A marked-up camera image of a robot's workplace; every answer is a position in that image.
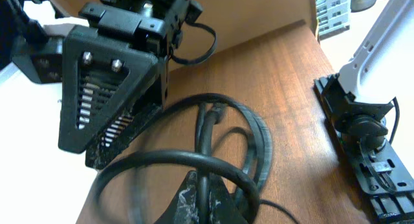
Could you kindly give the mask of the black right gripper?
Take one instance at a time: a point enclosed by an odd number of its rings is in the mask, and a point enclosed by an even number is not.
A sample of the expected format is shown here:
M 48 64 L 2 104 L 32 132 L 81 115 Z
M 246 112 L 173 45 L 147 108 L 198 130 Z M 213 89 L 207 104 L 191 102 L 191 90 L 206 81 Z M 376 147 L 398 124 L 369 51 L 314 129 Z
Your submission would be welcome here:
M 78 17 L 42 24 L 14 8 L 11 60 L 36 84 L 62 83 L 58 147 L 82 153 L 175 59 L 195 0 L 99 0 Z

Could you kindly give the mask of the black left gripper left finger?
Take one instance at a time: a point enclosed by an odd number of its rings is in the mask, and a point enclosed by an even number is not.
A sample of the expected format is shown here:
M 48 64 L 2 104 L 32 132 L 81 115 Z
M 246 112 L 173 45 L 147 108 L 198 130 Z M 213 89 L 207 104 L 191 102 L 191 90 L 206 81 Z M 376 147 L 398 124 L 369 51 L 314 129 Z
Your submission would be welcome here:
M 171 203 L 155 224 L 198 224 L 199 215 L 196 207 L 197 172 L 189 171 Z

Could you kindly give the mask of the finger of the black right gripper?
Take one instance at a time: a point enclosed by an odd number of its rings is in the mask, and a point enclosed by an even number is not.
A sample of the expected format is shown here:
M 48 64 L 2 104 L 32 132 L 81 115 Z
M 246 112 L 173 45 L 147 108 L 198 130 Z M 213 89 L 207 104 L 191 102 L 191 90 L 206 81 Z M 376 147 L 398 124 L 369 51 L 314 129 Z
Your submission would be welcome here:
M 120 99 L 121 107 L 87 147 L 85 165 L 101 170 L 121 154 L 164 109 L 168 93 L 168 59 L 160 58 L 133 90 Z

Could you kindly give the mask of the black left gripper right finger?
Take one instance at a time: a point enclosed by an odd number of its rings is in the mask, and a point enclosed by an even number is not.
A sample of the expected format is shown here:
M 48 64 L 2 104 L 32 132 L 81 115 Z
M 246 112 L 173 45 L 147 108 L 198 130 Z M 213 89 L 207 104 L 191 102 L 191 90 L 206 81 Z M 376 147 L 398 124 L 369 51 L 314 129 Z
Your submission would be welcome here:
M 224 184 L 222 177 L 210 174 L 210 224 L 247 224 Z

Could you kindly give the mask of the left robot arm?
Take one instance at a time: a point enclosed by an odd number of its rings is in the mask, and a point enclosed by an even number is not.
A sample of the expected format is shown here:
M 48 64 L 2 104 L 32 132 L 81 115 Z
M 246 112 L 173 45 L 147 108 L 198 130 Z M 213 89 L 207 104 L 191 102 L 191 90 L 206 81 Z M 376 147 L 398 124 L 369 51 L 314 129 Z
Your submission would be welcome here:
M 367 223 L 366 198 L 335 155 L 313 78 L 329 72 L 310 31 L 293 24 L 220 52 L 206 65 L 172 74 L 174 100 L 222 93 L 257 111 L 273 140 L 263 195 L 287 207 L 300 223 Z M 383 103 L 413 89 L 413 0 L 389 0 L 355 56 L 339 72 L 340 87 L 362 103 Z

